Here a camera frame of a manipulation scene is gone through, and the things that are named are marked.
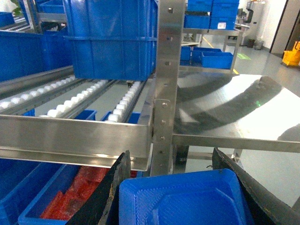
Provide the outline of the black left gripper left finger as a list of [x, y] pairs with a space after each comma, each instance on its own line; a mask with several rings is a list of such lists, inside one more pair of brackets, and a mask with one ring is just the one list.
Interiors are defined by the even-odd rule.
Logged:
[[122, 181], [130, 178], [130, 152], [123, 152], [92, 195], [67, 221], [68, 225], [118, 225], [119, 188]]

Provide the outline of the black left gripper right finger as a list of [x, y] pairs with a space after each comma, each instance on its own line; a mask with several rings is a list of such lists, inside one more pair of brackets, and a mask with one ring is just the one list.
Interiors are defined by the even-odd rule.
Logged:
[[255, 225], [298, 225], [300, 214], [279, 200], [217, 147], [212, 153], [213, 169], [230, 169], [241, 185]]

